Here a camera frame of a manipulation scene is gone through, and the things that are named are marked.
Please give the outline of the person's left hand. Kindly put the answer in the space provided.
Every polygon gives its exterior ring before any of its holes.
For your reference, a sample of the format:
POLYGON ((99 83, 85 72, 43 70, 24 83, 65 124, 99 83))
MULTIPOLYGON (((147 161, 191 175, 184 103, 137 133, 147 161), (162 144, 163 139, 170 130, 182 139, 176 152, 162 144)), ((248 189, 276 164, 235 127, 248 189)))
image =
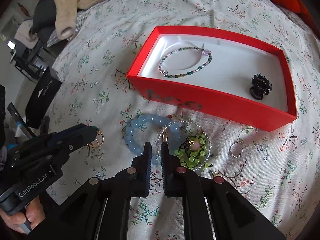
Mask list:
POLYGON ((44 213, 43 206, 40 203, 39 197, 36 197, 29 203, 25 215, 21 212, 18 212, 15 215, 10 216, 1 210, 1 218, 6 226, 20 233, 24 233, 20 225, 24 224, 27 220, 30 222, 31 228, 34 229, 45 219, 45 217, 46 215, 44 213))

